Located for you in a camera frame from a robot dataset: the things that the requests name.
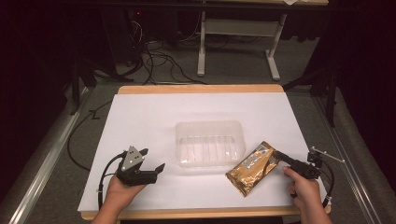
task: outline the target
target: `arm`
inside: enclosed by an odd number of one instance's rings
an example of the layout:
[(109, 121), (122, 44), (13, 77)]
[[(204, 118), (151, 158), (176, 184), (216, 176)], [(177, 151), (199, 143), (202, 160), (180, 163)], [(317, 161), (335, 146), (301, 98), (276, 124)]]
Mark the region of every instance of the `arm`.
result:
[(290, 186), (290, 194), (297, 194), (294, 203), (300, 210), (301, 222), (331, 224), (332, 221), (321, 204), (318, 181), (305, 179), (287, 166), (283, 167), (283, 171), (294, 181)]
[(106, 193), (105, 202), (99, 213), (93, 219), (96, 223), (116, 223), (120, 212), (127, 207), (134, 197), (145, 187), (145, 185), (128, 187), (113, 175)]

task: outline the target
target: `translucent plastic tray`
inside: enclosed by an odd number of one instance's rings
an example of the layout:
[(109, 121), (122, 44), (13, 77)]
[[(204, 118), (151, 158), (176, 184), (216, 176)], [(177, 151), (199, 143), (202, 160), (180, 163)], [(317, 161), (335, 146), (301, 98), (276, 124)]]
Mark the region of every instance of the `translucent plastic tray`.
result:
[(176, 139), (181, 167), (236, 165), (246, 150), (242, 125), (236, 120), (180, 122)]

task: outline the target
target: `plastic container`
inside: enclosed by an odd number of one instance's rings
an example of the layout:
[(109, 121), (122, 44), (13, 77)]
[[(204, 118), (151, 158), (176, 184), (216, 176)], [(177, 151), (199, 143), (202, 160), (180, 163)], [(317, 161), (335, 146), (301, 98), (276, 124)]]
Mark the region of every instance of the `plastic container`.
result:
[(181, 167), (236, 165), (246, 151), (242, 125), (236, 120), (180, 122), (176, 141)]

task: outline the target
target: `white paper sheet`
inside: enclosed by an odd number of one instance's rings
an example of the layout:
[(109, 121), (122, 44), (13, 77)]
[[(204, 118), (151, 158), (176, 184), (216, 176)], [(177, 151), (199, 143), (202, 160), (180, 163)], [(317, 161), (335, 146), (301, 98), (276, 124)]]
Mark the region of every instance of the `white paper sheet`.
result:
[[(100, 176), (107, 163), (129, 146), (148, 148), (141, 170), (166, 163), (156, 184), (147, 186), (127, 210), (263, 207), (292, 205), (281, 162), (244, 198), (225, 176), (233, 167), (181, 168), (175, 125), (186, 121), (238, 120), (248, 155), (261, 141), (306, 161), (301, 130), (283, 92), (121, 94), (114, 97), (78, 211), (97, 211)], [(110, 166), (114, 172), (120, 161)], [(105, 179), (105, 192), (109, 177)], [(325, 190), (321, 181), (322, 198)]]

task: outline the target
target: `gold pouch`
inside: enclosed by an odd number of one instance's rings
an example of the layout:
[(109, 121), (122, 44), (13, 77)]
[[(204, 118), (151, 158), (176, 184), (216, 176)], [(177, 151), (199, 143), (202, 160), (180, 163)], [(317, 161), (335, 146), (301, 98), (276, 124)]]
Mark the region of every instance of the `gold pouch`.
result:
[(244, 197), (265, 178), (278, 164), (274, 157), (276, 150), (262, 142), (243, 161), (237, 164), (226, 176)]

